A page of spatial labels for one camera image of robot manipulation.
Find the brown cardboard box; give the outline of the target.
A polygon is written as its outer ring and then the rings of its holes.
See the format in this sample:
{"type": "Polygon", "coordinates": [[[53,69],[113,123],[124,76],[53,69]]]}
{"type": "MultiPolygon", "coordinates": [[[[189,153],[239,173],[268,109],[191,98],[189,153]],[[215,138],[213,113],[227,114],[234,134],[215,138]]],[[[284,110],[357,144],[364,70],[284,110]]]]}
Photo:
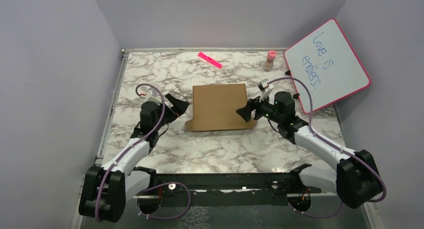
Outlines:
{"type": "Polygon", "coordinates": [[[192,119],[185,127],[189,132],[252,130],[257,121],[246,122],[236,113],[247,101],[244,83],[194,85],[192,119]]]}

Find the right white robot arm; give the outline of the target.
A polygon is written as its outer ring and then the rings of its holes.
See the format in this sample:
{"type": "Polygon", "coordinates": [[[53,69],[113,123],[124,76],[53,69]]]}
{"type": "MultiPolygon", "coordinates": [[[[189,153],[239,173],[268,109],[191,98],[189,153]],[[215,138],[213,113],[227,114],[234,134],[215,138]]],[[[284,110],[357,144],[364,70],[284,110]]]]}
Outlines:
{"type": "Polygon", "coordinates": [[[307,187],[318,188],[336,194],[352,209],[385,191],[373,156],[366,150],[343,147],[315,131],[296,115],[295,101],[289,92],[277,92],[273,103],[268,96],[251,98],[236,113],[246,122],[266,118],[276,123],[284,139],[312,152],[331,167],[323,170],[306,165],[294,171],[295,175],[288,179],[292,191],[300,193],[307,187]]]}

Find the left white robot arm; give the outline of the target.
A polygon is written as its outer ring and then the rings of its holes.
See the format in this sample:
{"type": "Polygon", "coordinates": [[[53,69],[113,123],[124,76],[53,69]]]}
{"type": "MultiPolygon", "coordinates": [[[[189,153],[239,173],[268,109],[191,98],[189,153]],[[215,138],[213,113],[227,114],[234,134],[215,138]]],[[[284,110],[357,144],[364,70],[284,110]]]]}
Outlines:
{"type": "Polygon", "coordinates": [[[174,122],[190,105],[169,93],[165,98],[171,106],[158,95],[147,95],[140,107],[140,120],[126,147],[106,164],[94,165],[86,171],[78,205],[81,216],[115,223],[133,196],[141,191],[147,195],[155,192],[156,171],[137,164],[156,146],[159,129],[174,122]]]}

